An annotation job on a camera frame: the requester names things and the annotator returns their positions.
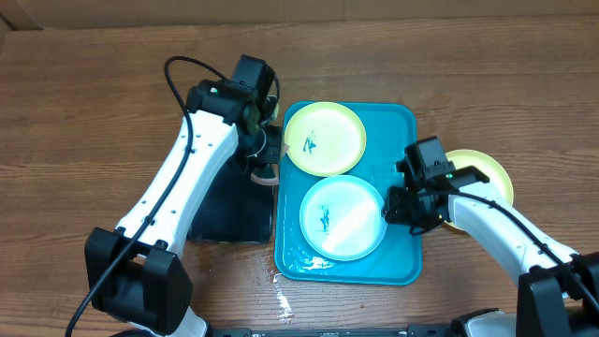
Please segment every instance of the yellow object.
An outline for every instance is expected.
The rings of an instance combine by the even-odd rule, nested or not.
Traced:
[[[497,160],[487,154],[475,150],[454,150],[448,152],[446,155],[447,159],[452,161],[456,166],[456,169],[463,169],[469,166],[480,169],[481,172],[489,177],[490,182],[495,185],[499,194],[507,200],[510,205],[514,203],[514,186],[512,185],[512,181],[509,179],[507,172]],[[452,222],[446,222],[446,224],[461,230]]]
[[[307,105],[285,128],[287,155],[298,168],[318,177],[341,174],[366,150],[366,129],[349,108],[332,102]]]

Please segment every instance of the water spill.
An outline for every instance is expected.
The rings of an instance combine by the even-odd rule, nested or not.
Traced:
[[[314,256],[314,257],[312,257],[312,260],[308,259],[308,258],[304,258],[303,263],[308,265],[308,266],[302,267],[306,271],[324,270],[324,269],[332,268],[335,266],[334,263],[327,261],[320,256]]]
[[[281,289],[281,285],[279,280],[277,279],[281,276],[281,273],[277,273],[272,278],[272,284],[274,285],[274,291],[277,296],[277,300],[279,301],[279,306],[281,310],[279,310],[279,321],[283,324],[291,324],[291,320],[295,318],[295,314],[293,314],[293,310],[291,309],[291,305],[289,305],[289,300],[287,297],[283,295],[283,290]]]
[[[256,264],[256,270],[259,271],[256,277],[258,286],[261,286],[263,282],[265,284],[270,284],[272,281],[272,275],[277,272],[272,255],[272,247],[267,247],[260,255],[260,261]]]

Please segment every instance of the wire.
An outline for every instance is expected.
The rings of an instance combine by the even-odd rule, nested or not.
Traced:
[[[266,131],[264,131],[263,127],[260,127],[260,130],[262,130],[262,138],[264,139],[264,141],[262,141],[262,147],[260,148],[260,150],[256,151],[254,154],[250,154],[247,156],[247,158],[250,157],[258,157],[258,154],[262,152],[262,150],[264,150],[264,148],[266,147]]]
[[[192,137],[192,135],[194,134],[194,127],[191,125],[191,118],[189,117],[189,111],[187,110],[185,103],[181,99],[181,95],[179,95],[179,92],[177,91],[175,84],[172,82],[172,79],[170,78],[170,72],[168,71],[168,67],[174,61],[186,61],[186,62],[191,62],[191,63],[199,65],[199,66],[203,66],[204,68],[210,70],[213,74],[215,74],[216,76],[221,78],[221,80],[226,80],[225,75],[221,74],[219,71],[217,71],[213,67],[208,66],[205,63],[203,63],[199,60],[196,60],[194,58],[191,58],[191,57],[172,56],[172,57],[168,58],[167,61],[165,62],[165,78],[167,79],[168,87],[170,88],[172,93],[175,95],[175,98],[177,98],[177,102],[179,103],[179,106],[181,107],[181,109],[183,111],[183,117],[185,118],[185,122],[187,123],[188,137],[187,137],[187,145],[185,146],[185,152],[183,153],[183,158],[181,159],[181,162],[179,163],[179,166],[177,167],[175,174],[172,176],[170,183],[168,183],[167,188],[165,188],[165,191],[162,193],[162,195],[160,196],[158,201],[156,201],[156,203],[153,205],[152,209],[150,210],[150,213],[144,218],[139,229],[133,235],[131,240],[129,240],[129,243],[123,248],[121,253],[119,253],[119,255],[117,257],[115,257],[114,260],[112,260],[112,263],[110,263],[109,267],[106,268],[104,273],[102,273],[100,278],[98,278],[95,285],[92,286],[90,291],[87,293],[87,295],[81,302],[79,308],[77,308],[77,311],[75,311],[75,314],[73,314],[73,317],[71,317],[71,320],[68,322],[68,326],[66,327],[65,337],[71,336],[71,334],[73,333],[73,329],[75,329],[75,325],[77,324],[77,321],[79,321],[81,315],[83,315],[83,311],[85,310],[87,305],[90,303],[92,298],[95,296],[95,294],[98,292],[99,288],[102,285],[104,285],[104,283],[106,283],[106,280],[108,280],[108,278],[112,274],[112,272],[117,268],[117,266],[120,264],[120,262],[123,260],[123,258],[125,256],[127,256],[129,251],[131,250],[131,248],[133,248],[133,245],[139,239],[141,234],[143,234],[143,231],[150,224],[153,223],[153,218],[156,216],[156,214],[158,213],[158,210],[160,210],[160,207],[167,199],[168,194],[170,193],[172,188],[175,186],[175,183],[181,176],[181,173],[183,172],[183,169],[185,168],[185,163],[187,162],[187,158],[189,158],[189,154],[192,152],[192,145],[193,145],[193,139],[194,139]]]
[[[439,222],[439,223],[438,223],[437,225],[435,225],[435,226],[431,226],[431,227],[428,227],[428,228],[426,228],[426,229],[422,229],[422,230],[420,230],[420,231],[418,231],[418,232],[416,232],[416,233],[414,232],[414,229],[415,229],[415,227],[410,227],[410,235],[412,235],[412,236],[418,236],[418,235],[426,234],[426,233],[430,232],[431,230],[433,230],[433,229],[435,229],[435,228],[439,227],[440,225],[441,225],[441,222]]]
[[[520,228],[520,230],[522,230],[524,232],[524,234],[526,234],[526,236],[528,236],[534,242],[534,244],[536,244],[539,247],[539,249],[543,253],[545,253],[547,256],[549,256],[549,258],[552,259],[553,262],[555,262],[558,266],[560,266],[560,268],[562,268],[565,271],[565,273],[570,277],[571,281],[576,285],[578,290],[580,290],[580,292],[582,293],[582,298],[587,302],[587,304],[589,304],[591,306],[591,308],[595,311],[595,313],[599,315],[599,302],[597,302],[597,299],[594,297],[594,295],[591,293],[591,291],[582,284],[580,279],[574,275],[574,273],[570,270],[570,268],[568,268],[568,266],[566,266],[566,264],[563,263],[563,261],[559,257],[557,257],[555,254],[553,254],[553,252],[551,252],[551,250],[547,247],[547,245],[542,243],[526,227],[526,225],[524,225],[513,213],[511,213],[509,210],[507,210],[504,207],[497,204],[494,200],[487,200],[485,198],[475,196],[475,195],[472,195],[469,193],[446,192],[446,191],[432,191],[432,192],[419,194],[417,196],[419,198],[429,197],[429,196],[446,196],[446,197],[458,196],[458,197],[470,198],[470,199],[482,202],[486,205],[489,205],[490,207],[494,208],[495,210],[501,212],[503,215],[507,216],[512,222],[514,222],[514,224],[516,224],[516,226],[518,226],[518,228]]]
[[[133,329],[115,333],[110,337],[153,337],[153,334],[147,330]]]
[[[281,97],[281,89],[280,89],[281,85],[279,84],[279,78],[276,75],[274,75],[274,84],[277,87],[277,101],[276,101],[276,103],[279,103],[279,97]]]

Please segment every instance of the white plate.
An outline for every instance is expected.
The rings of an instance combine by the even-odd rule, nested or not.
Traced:
[[[387,223],[383,198],[370,184],[348,175],[329,177],[308,191],[299,225],[319,254],[351,261],[370,254],[383,240]]]

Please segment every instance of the cardboard wall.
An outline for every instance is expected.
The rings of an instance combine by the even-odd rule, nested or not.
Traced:
[[[0,3],[18,4],[40,27],[66,29],[599,13],[597,0],[0,0]]]

